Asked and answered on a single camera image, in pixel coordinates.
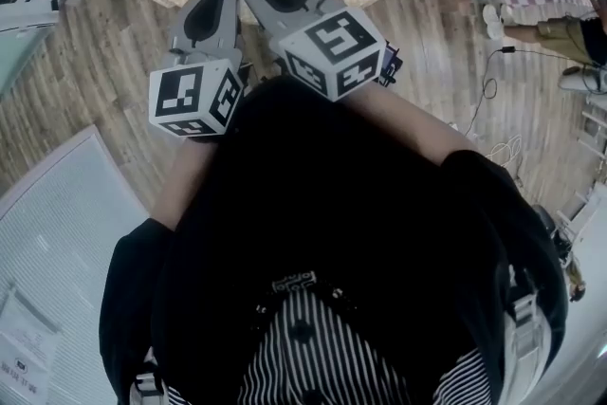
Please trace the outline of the grey device on floor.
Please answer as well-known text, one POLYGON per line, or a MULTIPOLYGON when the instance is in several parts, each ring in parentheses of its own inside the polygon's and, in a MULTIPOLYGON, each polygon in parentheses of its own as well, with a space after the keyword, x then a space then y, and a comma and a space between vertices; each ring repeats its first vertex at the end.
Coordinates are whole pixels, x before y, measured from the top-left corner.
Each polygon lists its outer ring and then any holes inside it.
POLYGON ((573 244, 563 236, 561 230, 547 210, 541 205, 533 205, 534 211, 542 220, 558 253, 561 269, 567 283, 569 302, 579 302, 585 295, 587 285, 583 280, 578 260, 573 252, 573 244))

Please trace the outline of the black white striped shirt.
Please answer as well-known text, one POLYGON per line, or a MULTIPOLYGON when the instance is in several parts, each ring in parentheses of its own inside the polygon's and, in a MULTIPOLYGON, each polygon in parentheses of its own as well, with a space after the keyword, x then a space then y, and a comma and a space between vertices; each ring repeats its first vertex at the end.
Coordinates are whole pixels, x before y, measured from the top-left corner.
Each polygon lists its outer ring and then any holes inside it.
POLYGON ((189 405, 497 405, 450 305, 338 287, 231 287, 174 304, 154 351, 189 405))

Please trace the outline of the grey round device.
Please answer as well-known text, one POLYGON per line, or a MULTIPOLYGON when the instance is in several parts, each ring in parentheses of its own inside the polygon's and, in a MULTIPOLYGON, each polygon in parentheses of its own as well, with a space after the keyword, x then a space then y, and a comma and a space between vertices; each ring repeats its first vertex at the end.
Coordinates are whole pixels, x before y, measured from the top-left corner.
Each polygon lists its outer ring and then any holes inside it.
POLYGON ((607 95, 607 69, 586 64, 571 66, 563 70, 558 85, 563 90, 607 95))

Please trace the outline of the person's right forearm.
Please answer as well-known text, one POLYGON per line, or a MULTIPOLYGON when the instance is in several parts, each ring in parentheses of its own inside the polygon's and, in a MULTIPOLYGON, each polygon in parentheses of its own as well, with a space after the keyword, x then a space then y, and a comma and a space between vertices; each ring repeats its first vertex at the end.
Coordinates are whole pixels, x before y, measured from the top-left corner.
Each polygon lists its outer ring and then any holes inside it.
POLYGON ((458 130, 382 86, 369 85, 361 96, 366 117, 436 165, 455 152, 477 151, 458 130))

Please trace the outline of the teal glass panel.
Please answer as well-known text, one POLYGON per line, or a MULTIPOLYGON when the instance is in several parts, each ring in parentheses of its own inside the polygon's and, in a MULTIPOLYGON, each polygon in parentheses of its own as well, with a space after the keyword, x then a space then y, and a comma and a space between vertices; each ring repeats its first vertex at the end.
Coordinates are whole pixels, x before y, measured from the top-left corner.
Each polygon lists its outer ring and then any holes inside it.
POLYGON ((14 83, 37 45, 58 21, 57 11, 31 17, 0 14, 0 95, 14 83))

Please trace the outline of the small blue screen device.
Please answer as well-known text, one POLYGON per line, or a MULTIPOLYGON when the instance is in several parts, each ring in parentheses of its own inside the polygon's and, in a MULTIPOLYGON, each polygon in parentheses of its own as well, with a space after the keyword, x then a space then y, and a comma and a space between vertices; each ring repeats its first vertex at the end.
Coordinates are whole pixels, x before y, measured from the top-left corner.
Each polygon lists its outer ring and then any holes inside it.
POLYGON ((393 47, 389 42, 386 42, 386 48, 382 61, 378 83, 384 87, 388 87, 395 83, 395 75, 403 65, 403 61, 398 56, 399 49, 393 47))

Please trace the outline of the white ribbed panel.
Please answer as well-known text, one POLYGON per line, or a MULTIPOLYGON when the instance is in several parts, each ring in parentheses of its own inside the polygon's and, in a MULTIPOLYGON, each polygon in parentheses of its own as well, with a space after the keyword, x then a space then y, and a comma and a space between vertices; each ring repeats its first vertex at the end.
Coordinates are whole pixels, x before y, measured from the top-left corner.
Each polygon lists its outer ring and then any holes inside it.
POLYGON ((0 302, 15 282, 61 330, 46 405, 116 405, 101 301, 116 243, 146 216, 92 126, 0 197, 0 302))

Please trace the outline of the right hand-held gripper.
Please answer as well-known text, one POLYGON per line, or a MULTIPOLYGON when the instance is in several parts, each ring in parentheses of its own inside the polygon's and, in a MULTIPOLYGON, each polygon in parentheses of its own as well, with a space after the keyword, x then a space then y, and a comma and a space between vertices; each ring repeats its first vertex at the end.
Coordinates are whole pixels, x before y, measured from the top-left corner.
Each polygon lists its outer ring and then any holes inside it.
POLYGON ((312 11, 320 0, 244 0, 288 75, 338 101, 380 73, 386 41, 360 8, 312 11))

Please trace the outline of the white paper label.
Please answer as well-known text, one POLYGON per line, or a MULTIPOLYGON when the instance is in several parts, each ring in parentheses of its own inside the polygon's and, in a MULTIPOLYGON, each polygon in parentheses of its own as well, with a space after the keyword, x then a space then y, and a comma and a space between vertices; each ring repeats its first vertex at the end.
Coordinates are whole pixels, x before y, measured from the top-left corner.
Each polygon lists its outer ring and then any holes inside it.
POLYGON ((46 405, 58 324, 11 282, 0 302, 0 405, 46 405))

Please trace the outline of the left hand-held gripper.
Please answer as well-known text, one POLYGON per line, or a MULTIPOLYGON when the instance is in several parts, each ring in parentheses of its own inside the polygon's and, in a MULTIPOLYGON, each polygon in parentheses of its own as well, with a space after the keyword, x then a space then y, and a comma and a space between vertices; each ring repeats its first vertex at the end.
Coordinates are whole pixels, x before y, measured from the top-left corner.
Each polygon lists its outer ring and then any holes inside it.
POLYGON ((243 98, 236 48, 239 0, 188 0, 170 28, 161 69, 150 74, 149 121, 178 138, 217 138, 243 98))

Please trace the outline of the person in dark shirt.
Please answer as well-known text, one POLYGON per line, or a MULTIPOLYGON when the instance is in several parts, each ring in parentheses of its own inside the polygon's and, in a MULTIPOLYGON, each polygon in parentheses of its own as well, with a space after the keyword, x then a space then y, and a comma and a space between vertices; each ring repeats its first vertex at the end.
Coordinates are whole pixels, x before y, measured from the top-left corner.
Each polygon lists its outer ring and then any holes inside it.
POLYGON ((174 402, 154 351, 174 304, 231 287, 340 288, 450 305, 497 405, 522 405, 558 354, 568 303, 555 246, 507 170, 478 151, 436 165, 365 116, 286 77, 217 142, 175 230, 149 216, 117 242, 100 351, 118 405, 174 402))

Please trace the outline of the person's left forearm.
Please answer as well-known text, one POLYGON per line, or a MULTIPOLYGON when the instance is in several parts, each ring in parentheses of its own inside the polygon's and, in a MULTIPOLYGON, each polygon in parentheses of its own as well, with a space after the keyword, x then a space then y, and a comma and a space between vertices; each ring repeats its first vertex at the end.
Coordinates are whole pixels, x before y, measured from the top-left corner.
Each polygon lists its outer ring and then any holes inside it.
POLYGON ((218 144, 186 139, 178 148, 151 218, 169 230, 175 230, 199 190, 211 165, 218 144))

